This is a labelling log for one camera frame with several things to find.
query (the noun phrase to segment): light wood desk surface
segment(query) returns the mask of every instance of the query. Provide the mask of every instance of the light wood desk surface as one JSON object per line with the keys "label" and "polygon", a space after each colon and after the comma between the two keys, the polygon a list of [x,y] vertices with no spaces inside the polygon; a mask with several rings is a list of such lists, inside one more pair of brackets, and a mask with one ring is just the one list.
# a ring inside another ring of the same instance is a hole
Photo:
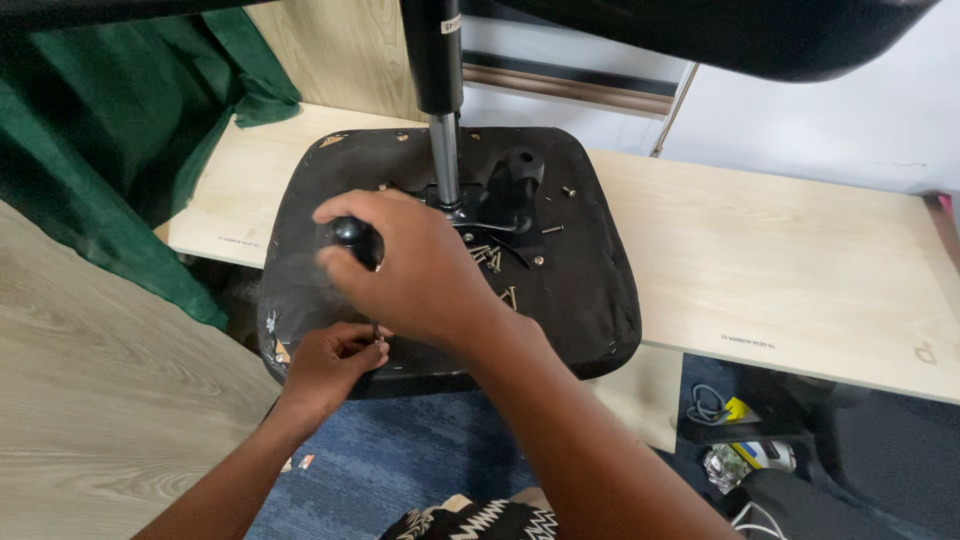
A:
{"label": "light wood desk surface", "polygon": [[[262,267],[310,144],[422,127],[304,105],[227,128],[176,251]],[[923,201],[895,193],[588,150],[630,257],[643,342],[960,403],[960,277]]]}

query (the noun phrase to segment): green curtain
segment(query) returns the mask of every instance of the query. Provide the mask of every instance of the green curtain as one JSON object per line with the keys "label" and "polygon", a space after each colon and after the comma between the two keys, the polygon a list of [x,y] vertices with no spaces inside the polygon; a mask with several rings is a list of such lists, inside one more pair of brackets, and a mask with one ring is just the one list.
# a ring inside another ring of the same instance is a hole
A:
{"label": "green curtain", "polygon": [[233,113],[249,127],[299,110],[247,14],[0,37],[0,199],[222,329],[224,312],[153,228],[184,207]]}

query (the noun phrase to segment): black screwdriver handle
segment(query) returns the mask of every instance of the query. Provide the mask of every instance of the black screwdriver handle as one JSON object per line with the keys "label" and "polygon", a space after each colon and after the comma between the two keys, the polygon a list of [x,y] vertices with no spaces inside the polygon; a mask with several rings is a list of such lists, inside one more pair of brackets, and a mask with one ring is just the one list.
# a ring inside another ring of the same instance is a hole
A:
{"label": "black screwdriver handle", "polygon": [[367,270],[375,272],[383,260],[383,236],[365,221],[353,216],[337,217],[330,222],[333,243],[349,249]]}

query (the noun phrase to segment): white wall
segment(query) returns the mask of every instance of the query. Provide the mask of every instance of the white wall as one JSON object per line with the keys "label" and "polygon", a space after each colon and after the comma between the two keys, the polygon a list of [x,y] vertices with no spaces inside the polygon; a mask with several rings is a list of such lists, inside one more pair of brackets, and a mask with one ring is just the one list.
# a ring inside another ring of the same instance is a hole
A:
{"label": "white wall", "polygon": [[664,117],[497,86],[464,83],[465,127],[560,128],[585,148],[649,156]]}
{"label": "white wall", "polygon": [[835,81],[701,66],[661,157],[901,192],[960,188],[960,2],[941,2]]}
{"label": "white wall", "polygon": [[[609,39],[555,28],[465,16],[465,50],[677,83],[690,62]],[[560,128],[587,148],[649,156],[665,120],[619,109],[497,86],[464,84],[465,127]]]}
{"label": "white wall", "polygon": [[687,61],[568,28],[463,17],[464,50],[676,83]]}

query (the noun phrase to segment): hand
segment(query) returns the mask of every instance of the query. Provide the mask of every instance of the hand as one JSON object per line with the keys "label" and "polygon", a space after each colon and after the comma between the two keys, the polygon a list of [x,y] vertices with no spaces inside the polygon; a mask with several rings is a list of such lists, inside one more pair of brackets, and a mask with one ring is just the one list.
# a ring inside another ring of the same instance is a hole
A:
{"label": "hand", "polygon": [[359,311],[397,333],[453,348],[483,321],[515,317],[497,298],[460,235],[438,210],[396,190],[354,190],[313,213],[317,223],[352,215],[383,236],[384,257],[367,271],[340,246],[317,262]]}
{"label": "hand", "polygon": [[[393,335],[383,327],[380,334]],[[292,414],[312,433],[347,398],[361,375],[387,363],[389,350],[385,341],[373,342],[372,325],[337,323],[308,332],[290,361],[274,413]]]}

